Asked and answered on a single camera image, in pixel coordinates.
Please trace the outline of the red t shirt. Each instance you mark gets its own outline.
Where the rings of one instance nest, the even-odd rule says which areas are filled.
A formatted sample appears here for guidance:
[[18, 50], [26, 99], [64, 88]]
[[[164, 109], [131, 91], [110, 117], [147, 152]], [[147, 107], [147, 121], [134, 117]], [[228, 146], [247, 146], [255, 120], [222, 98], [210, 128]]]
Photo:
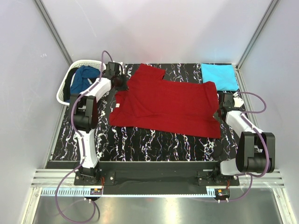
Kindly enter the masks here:
[[116, 93], [110, 125], [220, 138], [215, 84], [168, 81], [164, 75], [163, 69], [141, 64], [128, 80], [128, 90]]

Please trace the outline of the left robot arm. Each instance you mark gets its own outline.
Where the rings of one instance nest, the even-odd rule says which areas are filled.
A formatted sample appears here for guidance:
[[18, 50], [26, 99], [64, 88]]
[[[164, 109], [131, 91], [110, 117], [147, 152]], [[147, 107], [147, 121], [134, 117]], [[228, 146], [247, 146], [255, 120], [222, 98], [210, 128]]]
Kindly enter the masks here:
[[98, 124], [98, 101], [112, 88], [128, 89], [123, 63], [108, 62], [99, 68], [82, 65], [76, 69], [70, 85], [69, 112], [71, 125], [79, 141], [81, 167], [93, 169], [98, 159], [95, 153], [94, 131]]

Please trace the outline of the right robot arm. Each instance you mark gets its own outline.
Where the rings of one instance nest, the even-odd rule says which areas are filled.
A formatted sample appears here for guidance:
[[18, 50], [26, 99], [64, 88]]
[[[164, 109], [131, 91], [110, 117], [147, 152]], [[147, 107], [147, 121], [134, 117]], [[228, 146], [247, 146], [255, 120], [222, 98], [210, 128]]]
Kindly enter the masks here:
[[257, 94], [245, 92], [257, 97], [263, 103], [260, 111], [242, 111], [244, 104], [242, 92], [219, 93], [218, 116], [239, 136], [239, 144], [234, 159], [218, 162], [213, 171], [218, 175], [263, 177], [275, 169], [275, 135], [264, 132], [254, 125], [247, 114], [263, 113], [266, 102]]

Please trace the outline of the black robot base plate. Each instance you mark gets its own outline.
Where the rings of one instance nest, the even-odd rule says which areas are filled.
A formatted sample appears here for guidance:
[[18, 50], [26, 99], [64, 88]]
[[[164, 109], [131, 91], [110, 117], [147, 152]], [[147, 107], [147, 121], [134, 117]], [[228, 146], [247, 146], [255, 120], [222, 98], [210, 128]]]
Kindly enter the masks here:
[[198, 186], [239, 186], [239, 178], [223, 175], [217, 161], [100, 161], [95, 168], [75, 171], [75, 185], [187, 182]]

